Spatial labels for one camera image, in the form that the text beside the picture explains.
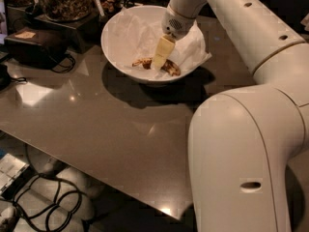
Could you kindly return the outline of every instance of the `white bowl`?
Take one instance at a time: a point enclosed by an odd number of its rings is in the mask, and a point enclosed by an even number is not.
[[[107,60],[137,82],[162,85],[177,81],[192,73],[210,56],[205,50],[204,36],[195,23],[189,34],[177,41],[169,57],[181,68],[181,75],[171,76],[165,71],[132,66],[137,58],[154,56],[163,34],[161,20],[165,10],[159,6],[125,9],[110,18],[102,30],[101,47]]]

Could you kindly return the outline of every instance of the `white robotic arm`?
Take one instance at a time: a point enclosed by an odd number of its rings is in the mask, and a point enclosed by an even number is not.
[[[205,101],[188,138],[200,232],[290,232],[285,169],[309,143],[309,45],[259,0],[171,0],[180,39],[208,1],[256,86]]]

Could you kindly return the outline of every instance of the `glossy tabletop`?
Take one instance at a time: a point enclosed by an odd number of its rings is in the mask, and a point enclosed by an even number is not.
[[[138,84],[116,71],[99,45],[71,53],[75,68],[55,73],[6,65],[0,130],[154,208],[179,218],[192,205],[187,133],[208,96],[254,84],[214,18],[199,17],[212,57],[166,87]]]

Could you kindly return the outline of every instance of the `screen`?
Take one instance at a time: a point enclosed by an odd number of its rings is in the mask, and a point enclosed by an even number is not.
[[[4,0],[0,0],[0,44],[4,44],[4,38],[8,36],[6,6]]]

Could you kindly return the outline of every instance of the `snack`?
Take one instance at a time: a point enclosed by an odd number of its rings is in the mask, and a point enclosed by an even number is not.
[[[149,70],[151,68],[152,61],[153,58],[139,58],[132,63],[132,66],[136,67],[142,65],[145,70]],[[161,69],[169,73],[171,76],[181,75],[180,67],[169,59],[165,61]]]

